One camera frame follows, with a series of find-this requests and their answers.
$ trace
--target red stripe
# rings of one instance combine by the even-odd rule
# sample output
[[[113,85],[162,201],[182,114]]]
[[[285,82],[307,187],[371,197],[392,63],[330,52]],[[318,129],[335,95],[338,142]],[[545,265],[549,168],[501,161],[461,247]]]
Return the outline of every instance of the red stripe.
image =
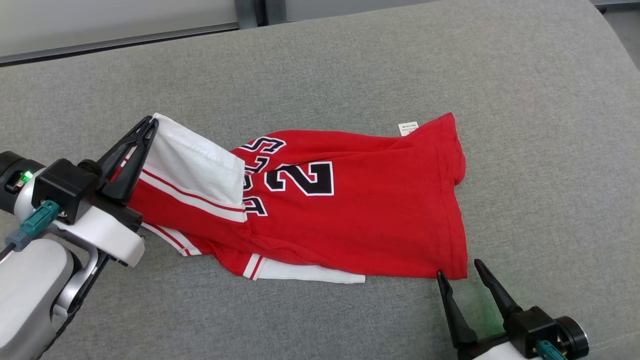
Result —
[[[209,201],[209,200],[207,200],[207,199],[205,199],[203,197],[200,197],[198,195],[193,195],[192,193],[183,192],[182,190],[180,190],[177,187],[175,187],[175,185],[173,185],[173,184],[169,183],[168,181],[160,178],[159,176],[151,174],[149,171],[146,171],[145,169],[142,169],[142,172],[144,172],[146,175],[149,175],[150,177],[153,177],[154,179],[162,182],[165,185],[171,186],[175,191],[177,191],[177,192],[179,192],[179,193],[181,193],[181,194],[183,194],[185,196],[193,197],[193,198],[196,198],[198,200],[202,200],[202,201],[204,201],[204,202],[206,202],[206,203],[208,203],[210,205],[213,205],[213,206],[215,206],[217,208],[220,208],[220,209],[229,210],[229,211],[237,211],[239,213],[242,213],[244,211],[243,209],[230,208],[228,206],[223,206],[223,205],[216,204],[215,202],[211,202],[211,201]]]
[[[255,268],[253,268],[253,272],[251,273],[251,280],[255,280],[253,277],[255,276],[256,271],[258,271],[258,267],[260,267],[260,263],[262,262],[262,256],[258,258],[258,262],[255,264]]]
[[[153,227],[154,229],[158,230],[159,232],[163,233],[167,238],[173,240],[173,242],[175,242],[176,244],[178,244],[178,246],[184,250],[184,252],[188,255],[191,256],[191,253],[189,252],[189,249],[185,248],[183,244],[181,244],[178,239],[174,238],[171,234],[167,233],[162,227],[159,227],[157,225],[154,224],[148,224],[150,227]]]

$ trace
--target cable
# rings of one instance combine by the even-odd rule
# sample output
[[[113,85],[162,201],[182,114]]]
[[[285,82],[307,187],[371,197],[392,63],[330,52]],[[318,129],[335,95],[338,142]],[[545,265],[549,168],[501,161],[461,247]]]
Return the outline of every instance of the cable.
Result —
[[[7,247],[5,247],[4,250],[2,250],[2,252],[0,252],[0,261],[4,260],[4,258],[6,258],[6,256],[14,249],[15,249],[14,243],[7,245]]]

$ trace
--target white wall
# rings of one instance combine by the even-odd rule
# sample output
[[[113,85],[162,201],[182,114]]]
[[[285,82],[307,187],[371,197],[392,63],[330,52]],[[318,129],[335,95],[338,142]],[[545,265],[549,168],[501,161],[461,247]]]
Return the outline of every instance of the white wall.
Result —
[[[0,56],[235,21],[233,0],[0,0]]]

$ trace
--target teal connector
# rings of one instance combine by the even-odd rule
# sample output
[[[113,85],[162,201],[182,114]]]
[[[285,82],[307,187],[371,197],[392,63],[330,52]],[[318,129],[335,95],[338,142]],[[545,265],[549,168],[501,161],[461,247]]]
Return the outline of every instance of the teal connector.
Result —
[[[20,230],[27,233],[31,238],[35,238],[44,231],[49,224],[58,218],[60,206],[51,200],[47,200],[40,205],[36,211],[32,212],[20,224]]]
[[[536,350],[543,360],[566,360],[566,357],[547,340],[539,342]]]

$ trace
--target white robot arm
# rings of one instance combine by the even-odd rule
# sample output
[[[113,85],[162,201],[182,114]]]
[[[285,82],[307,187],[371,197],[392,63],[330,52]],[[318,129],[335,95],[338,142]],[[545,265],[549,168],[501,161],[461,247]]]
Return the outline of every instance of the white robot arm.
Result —
[[[157,126],[146,117],[98,162],[78,166],[60,159],[45,168],[12,152],[0,154],[0,208],[21,221],[0,254],[0,306],[11,309],[0,312],[0,359],[38,359],[72,321],[109,260],[136,266],[145,251],[136,234],[142,217],[126,205]],[[53,204],[55,214],[33,230],[45,204]],[[87,251],[87,264],[56,241],[30,241],[29,230]]]

